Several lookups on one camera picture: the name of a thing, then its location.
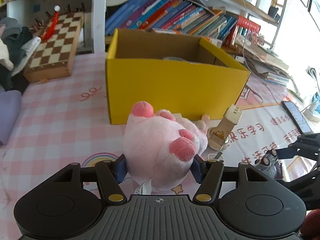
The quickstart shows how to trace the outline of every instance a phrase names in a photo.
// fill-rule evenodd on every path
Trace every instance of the chessboard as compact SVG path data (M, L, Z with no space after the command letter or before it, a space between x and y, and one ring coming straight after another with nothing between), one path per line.
M59 15L53 36L41 41L25 66L24 76L29 82L71 75L83 20L83 12ZM48 23L40 36L51 24Z

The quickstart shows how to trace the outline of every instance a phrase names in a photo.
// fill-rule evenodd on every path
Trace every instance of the gold screw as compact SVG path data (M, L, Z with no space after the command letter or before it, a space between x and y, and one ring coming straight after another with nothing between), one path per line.
M112 194L109 196L109 200L112 202L122 201L124 197L121 194Z
M208 194L199 194L196 196L196 200L201 202L208 202L211 200L211 196Z

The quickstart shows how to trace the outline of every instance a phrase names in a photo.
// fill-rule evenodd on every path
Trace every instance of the rainbow print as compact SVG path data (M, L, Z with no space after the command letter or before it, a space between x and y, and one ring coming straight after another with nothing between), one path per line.
M95 153L82 163L81 167L94 167L97 162L103 161L103 160L112 160L115 161L118 158L117 155L113 153Z

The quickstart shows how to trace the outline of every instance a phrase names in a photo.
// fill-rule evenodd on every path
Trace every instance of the plush toy tag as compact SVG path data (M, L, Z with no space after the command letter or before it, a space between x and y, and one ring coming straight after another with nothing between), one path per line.
M148 179L144 183L142 183L139 187L134 191L135 195L151 195L151 179Z

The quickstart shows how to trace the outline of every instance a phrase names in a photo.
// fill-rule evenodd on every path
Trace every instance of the purple book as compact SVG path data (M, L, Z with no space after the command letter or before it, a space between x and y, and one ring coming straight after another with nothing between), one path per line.
M121 26L120 28L129 28L140 16L141 13L156 0L148 0L139 10L135 11Z

